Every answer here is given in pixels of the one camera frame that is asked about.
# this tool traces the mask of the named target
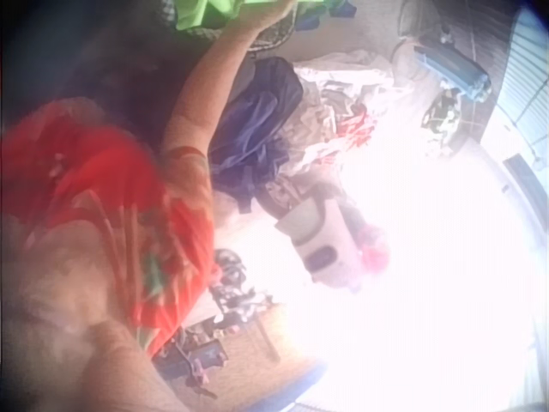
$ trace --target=green cloth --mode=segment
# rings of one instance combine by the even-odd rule
[[[272,3],[276,0],[244,0],[244,3]],[[322,3],[324,0],[298,0],[300,3]],[[177,30],[199,27],[204,20],[206,6],[210,3],[223,16],[230,20],[236,16],[234,0],[174,0],[175,9],[178,12]]]

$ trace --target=hand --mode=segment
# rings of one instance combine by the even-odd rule
[[[296,0],[274,0],[272,3],[244,4],[241,0],[236,22],[242,28],[261,32],[286,17],[295,3]]]

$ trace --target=floor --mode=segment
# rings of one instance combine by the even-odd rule
[[[354,20],[326,18],[277,54],[302,61],[369,48],[390,57],[401,2],[353,3]],[[505,409],[531,338],[524,233],[476,146],[450,163],[422,155],[419,121],[437,79],[413,84],[371,144],[349,156],[342,177],[367,218],[391,236],[393,260],[381,282],[356,300],[311,286],[256,204],[218,242],[232,245],[257,282],[287,298],[302,350],[331,363],[307,395],[310,404],[352,412]]]

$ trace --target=blue object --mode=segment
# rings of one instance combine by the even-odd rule
[[[293,381],[273,396],[253,404],[245,412],[272,412],[287,408],[315,385],[324,376],[326,371],[328,371],[326,364],[319,363],[315,365],[304,376]]]
[[[224,111],[208,157],[213,187],[250,212],[256,187],[272,181],[288,161],[277,133],[303,98],[293,67],[283,58],[256,62],[248,88]]]
[[[329,15],[332,17],[341,17],[345,19],[352,19],[357,14],[357,8],[345,0],[337,7],[333,7],[329,10]]]
[[[472,101],[485,101],[492,91],[490,77],[476,62],[452,45],[431,37],[414,47],[417,59],[428,69],[449,80]]]
[[[304,32],[306,30],[314,30],[320,26],[320,16],[324,15],[328,9],[326,6],[315,7],[308,9],[300,15],[295,21],[295,31]]]

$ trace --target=red fabric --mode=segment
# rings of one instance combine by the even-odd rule
[[[91,221],[128,322],[155,354],[208,286],[214,229],[204,156],[180,148],[162,170],[131,136],[82,124],[66,102],[25,118],[2,151],[2,213],[26,228],[21,248],[55,226]],[[164,174],[178,170],[183,183],[170,181],[168,191]]]

